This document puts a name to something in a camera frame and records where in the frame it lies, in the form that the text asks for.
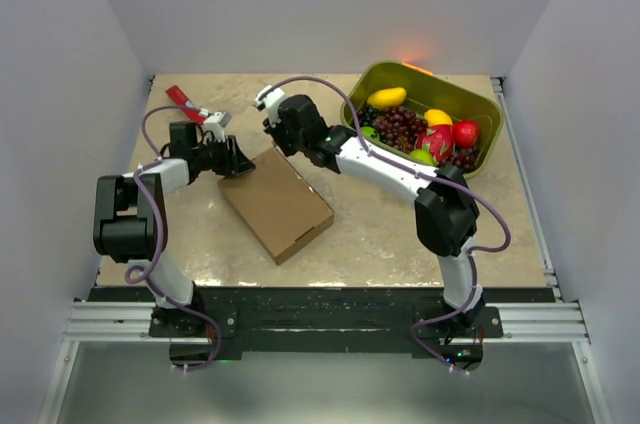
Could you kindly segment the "brown cardboard express box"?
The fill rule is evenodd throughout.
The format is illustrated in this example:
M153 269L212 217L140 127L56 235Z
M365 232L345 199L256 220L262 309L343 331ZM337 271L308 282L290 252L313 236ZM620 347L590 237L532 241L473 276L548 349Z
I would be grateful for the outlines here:
M270 148L255 169L218 182L222 196L275 264L293 257L334 223L334 211L289 161Z

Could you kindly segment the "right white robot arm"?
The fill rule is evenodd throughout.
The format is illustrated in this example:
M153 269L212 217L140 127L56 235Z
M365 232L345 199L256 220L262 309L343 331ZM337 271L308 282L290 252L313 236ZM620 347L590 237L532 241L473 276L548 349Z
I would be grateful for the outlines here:
M459 337L481 324L482 287L468 251L477 232L478 206L465 193L466 181L453 169L408 163L360 140L343 125L329 126L306 95L288 97L267 87L254 106L267 114L264 132L287 157L303 154L313 165L372 182L411 205L420 243L438 258L445 323Z

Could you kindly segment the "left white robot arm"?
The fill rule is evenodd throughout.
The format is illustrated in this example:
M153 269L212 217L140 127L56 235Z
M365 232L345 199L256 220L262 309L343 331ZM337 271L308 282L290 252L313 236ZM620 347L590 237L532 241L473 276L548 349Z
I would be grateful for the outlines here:
M175 309L171 322L185 336L205 329L207 312L193 303L194 282L167 255L165 196L193 184L203 172L237 178L254 169L236 137L221 125L182 121L169 125L169 142L153 162L97 180L95 250L124 264L125 282L145 284L158 307Z

